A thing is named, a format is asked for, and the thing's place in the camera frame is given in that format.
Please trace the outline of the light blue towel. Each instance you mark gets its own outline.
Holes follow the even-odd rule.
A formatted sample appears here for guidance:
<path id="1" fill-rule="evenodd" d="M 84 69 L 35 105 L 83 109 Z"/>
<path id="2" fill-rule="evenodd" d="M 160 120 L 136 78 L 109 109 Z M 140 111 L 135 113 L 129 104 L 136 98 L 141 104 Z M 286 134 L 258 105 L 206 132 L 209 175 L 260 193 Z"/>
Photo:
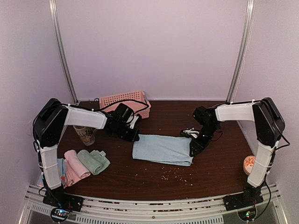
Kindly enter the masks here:
<path id="1" fill-rule="evenodd" d="M 190 139 L 163 135 L 140 134 L 134 142 L 132 158 L 169 165 L 190 166 Z"/>

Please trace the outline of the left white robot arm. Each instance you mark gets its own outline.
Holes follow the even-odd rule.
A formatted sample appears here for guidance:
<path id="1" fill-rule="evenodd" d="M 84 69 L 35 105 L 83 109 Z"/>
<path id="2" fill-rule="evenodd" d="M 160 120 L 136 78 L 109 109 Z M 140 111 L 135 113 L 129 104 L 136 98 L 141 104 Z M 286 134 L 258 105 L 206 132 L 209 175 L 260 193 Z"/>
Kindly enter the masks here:
<path id="1" fill-rule="evenodd" d="M 49 200 L 57 207 L 67 203 L 67 196 L 57 188 L 61 186 L 58 176 L 57 148 L 67 126 L 83 126 L 116 134 L 120 139 L 139 140 L 136 124 L 142 119 L 133 109 L 119 103 L 111 112 L 64 104 L 52 98 L 33 121 L 33 139 L 38 155 L 38 165 L 49 193 Z"/>

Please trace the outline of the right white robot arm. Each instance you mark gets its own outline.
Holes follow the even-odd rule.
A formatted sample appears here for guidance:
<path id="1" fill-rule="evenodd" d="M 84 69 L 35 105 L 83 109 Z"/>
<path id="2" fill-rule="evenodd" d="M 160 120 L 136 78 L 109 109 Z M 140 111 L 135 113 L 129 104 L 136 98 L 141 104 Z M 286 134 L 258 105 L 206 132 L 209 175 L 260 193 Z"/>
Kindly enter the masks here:
<path id="1" fill-rule="evenodd" d="M 261 186 L 265 184 L 266 175 L 273 166 L 279 141 L 284 137 L 285 122 L 274 101 L 266 97 L 261 100 L 225 103 L 209 108 L 200 106 L 195 108 L 192 116 L 202 128 L 199 131 L 194 129 L 182 131 L 191 139 L 189 144 L 191 157 L 207 148 L 221 122 L 241 120 L 255 123 L 257 154 L 247 179 L 248 185 L 239 197 L 242 205 L 251 205 L 260 194 Z"/>

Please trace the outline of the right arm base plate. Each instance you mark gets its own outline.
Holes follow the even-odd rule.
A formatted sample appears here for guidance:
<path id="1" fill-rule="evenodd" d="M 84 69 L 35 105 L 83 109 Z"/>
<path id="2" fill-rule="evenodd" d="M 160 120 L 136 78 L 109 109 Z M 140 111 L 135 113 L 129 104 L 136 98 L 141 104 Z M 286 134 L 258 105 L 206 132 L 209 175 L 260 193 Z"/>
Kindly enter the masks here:
<path id="1" fill-rule="evenodd" d="M 223 197 L 226 211 L 238 210 L 250 206 L 254 206 L 263 202 L 262 195 L 245 196 L 245 193 L 238 193 L 234 195 L 226 195 Z"/>

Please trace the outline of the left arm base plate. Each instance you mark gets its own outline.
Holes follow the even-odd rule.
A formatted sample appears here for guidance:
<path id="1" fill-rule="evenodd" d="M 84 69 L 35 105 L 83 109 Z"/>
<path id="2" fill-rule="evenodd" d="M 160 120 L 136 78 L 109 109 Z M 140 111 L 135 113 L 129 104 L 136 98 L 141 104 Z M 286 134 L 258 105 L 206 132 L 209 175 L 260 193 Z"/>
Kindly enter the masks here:
<path id="1" fill-rule="evenodd" d="M 81 211 L 83 201 L 84 199 L 80 196 L 72 196 L 68 194 L 62 194 L 61 196 L 46 195 L 43 198 L 44 204 L 75 212 Z"/>

